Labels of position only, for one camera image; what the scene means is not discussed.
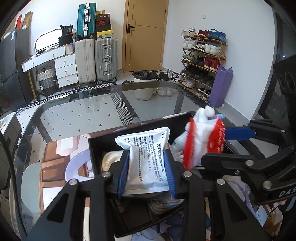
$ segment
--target wooden door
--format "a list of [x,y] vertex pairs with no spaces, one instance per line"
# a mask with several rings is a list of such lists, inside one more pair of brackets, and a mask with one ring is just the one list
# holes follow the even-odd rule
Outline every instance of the wooden door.
[[160,69],[166,26],[166,5],[167,0],[129,0],[126,72]]

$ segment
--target trash can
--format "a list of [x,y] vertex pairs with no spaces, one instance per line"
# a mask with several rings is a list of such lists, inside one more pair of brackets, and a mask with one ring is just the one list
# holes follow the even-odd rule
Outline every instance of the trash can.
[[[153,71],[135,71],[133,72],[134,82],[147,82],[154,81],[156,79],[157,70]],[[153,88],[134,90],[135,97],[138,100],[149,100],[153,94]]]

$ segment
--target refrigerator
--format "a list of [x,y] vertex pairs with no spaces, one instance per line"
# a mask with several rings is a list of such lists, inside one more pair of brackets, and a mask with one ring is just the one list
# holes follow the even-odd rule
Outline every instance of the refrigerator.
[[17,111],[33,100],[28,73],[23,73],[22,63],[30,56],[29,29],[15,29],[0,43],[0,108],[4,113]]

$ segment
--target purple bag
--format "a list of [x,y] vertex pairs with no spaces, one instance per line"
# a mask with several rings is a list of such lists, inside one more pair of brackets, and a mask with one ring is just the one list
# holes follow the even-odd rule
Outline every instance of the purple bag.
[[218,68],[209,104],[214,108],[222,106],[233,77],[232,68],[225,69],[222,65]]

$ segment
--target white drawer cabinet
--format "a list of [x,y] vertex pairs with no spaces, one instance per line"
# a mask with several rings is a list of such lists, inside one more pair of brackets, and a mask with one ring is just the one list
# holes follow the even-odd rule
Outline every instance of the white drawer cabinet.
[[77,74],[72,74],[58,79],[59,87],[78,83]]
[[61,57],[65,55],[65,47],[59,47],[56,49],[49,50],[45,53],[42,53],[38,55],[37,57],[25,62],[22,65],[23,72],[28,71],[29,69],[32,69],[42,63],[45,63],[49,60]]
[[57,58],[54,60],[54,64],[56,66],[56,69],[75,64],[75,54],[70,54],[61,58]]
[[63,78],[66,76],[70,76],[72,74],[76,74],[77,70],[76,70],[76,64],[72,64],[69,66],[65,66],[59,69],[56,69],[56,73],[57,73],[57,78]]

